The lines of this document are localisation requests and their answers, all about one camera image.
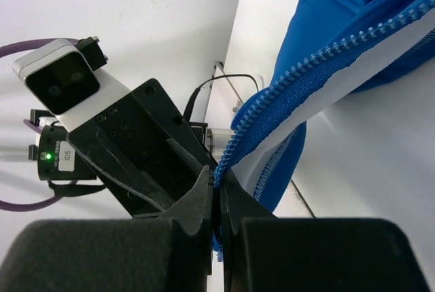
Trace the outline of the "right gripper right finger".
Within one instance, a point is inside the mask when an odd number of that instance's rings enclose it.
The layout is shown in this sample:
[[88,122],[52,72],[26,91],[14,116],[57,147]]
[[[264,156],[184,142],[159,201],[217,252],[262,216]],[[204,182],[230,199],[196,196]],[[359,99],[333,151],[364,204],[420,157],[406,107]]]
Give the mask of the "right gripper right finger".
[[220,183],[226,291],[428,291],[406,235],[376,218],[278,218]]

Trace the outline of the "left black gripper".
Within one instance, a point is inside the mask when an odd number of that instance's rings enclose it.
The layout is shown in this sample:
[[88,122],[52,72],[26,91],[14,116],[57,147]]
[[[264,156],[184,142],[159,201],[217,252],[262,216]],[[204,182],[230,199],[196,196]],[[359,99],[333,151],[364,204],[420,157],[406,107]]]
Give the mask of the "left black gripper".
[[157,217],[216,161],[158,80],[150,79],[70,132],[68,142],[136,218]]

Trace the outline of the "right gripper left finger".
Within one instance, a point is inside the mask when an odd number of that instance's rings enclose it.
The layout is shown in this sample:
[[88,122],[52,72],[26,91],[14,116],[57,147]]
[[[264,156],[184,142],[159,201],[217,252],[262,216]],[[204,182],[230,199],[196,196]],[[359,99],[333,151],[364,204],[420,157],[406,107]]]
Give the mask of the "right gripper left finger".
[[210,170],[155,219],[46,220],[22,230],[2,291],[205,291],[211,271]]

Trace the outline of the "blue zip jacket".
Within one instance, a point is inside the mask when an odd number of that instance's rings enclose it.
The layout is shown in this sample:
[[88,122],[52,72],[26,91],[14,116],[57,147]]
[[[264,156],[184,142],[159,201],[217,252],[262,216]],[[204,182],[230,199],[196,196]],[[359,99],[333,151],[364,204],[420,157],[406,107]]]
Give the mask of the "blue zip jacket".
[[433,57],[434,0],[299,0],[269,86],[232,121],[214,187],[236,172],[249,195],[273,211],[300,159],[310,117]]

